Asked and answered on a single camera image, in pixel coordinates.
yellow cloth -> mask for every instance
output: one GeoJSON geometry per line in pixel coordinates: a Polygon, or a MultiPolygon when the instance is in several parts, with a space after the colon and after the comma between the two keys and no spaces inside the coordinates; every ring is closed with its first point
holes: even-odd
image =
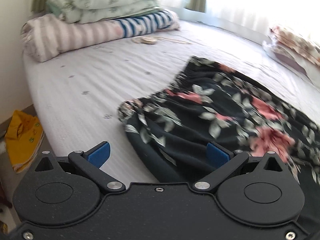
{"type": "Polygon", "coordinates": [[[16,173],[31,165],[38,154],[43,135],[38,117],[14,111],[5,142],[12,168],[16,173]]]}

metal screw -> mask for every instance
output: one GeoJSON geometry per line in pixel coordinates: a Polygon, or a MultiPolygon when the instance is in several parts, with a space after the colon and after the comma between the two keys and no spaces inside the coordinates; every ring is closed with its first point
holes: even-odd
{"type": "Polygon", "coordinates": [[[123,186],[122,183],[119,181],[112,181],[107,184],[107,187],[109,189],[120,189],[122,188],[122,186],[123,186]]]}
{"type": "Polygon", "coordinates": [[[199,181],[195,183],[195,187],[197,189],[208,189],[210,187],[210,184],[205,181],[199,181]]]}
{"type": "Polygon", "coordinates": [[[296,238],[296,233],[295,232],[289,232],[285,236],[285,239],[287,239],[287,240],[294,240],[295,238],[296,238]]]}
{"type": "Polygon", "coordinates": [[[30,232],[24,232],[23,234],[22,234],[22,236],[23,236],[23,238],[25,239],[25,240],[32,240],[33,239],[33,234],[31,234],[30,232]]]}
{"type": "Polygon", "coordinates": [[[163,187],[156,187],[155,191],[156,192],[164,192],[164,188],[163,187]]]}

floral pillow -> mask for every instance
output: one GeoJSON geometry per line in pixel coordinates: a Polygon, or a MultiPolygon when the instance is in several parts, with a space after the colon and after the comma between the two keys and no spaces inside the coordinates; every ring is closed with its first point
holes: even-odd
{"type": "Polygon", "coordinates": [[[313,64],[320,66],[320,47],[317,44],[282,25],[275,25],[271,28],[271,32],[279,42],[295,50],[313,64]]]}

black floral fabric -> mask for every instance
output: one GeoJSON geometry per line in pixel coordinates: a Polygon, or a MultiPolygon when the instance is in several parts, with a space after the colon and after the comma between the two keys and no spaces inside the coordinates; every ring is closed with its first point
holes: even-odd
{"type": "Polygon", "coordinates": [[[196,181],[214,170],[206,145],[253,156],[272,150],[298,180],[301,166],[320,183],[320,127],[251,78],[192,57],[166,89],[122,103],[126,135],[160,182],[196,181]]]}

white bed sheet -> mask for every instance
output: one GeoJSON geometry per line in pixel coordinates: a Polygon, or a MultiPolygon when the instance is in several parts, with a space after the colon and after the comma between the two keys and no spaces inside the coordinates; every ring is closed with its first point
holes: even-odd
{"type": "Polygon", "coordinates": [[[126,186],[156,182],[127,140],[117,107],[166,87],[192,55],[244,73],[320,123],[318,89],[269,58],[260,45],[189,22],[182,22],[180,31],[154,35],[192,44],[135,44],[129,38],[67,52],[43,63],[24,55],[33,103],[57,156],[86,151],[107,140],[111,156],[103,171],[126,186]]]}

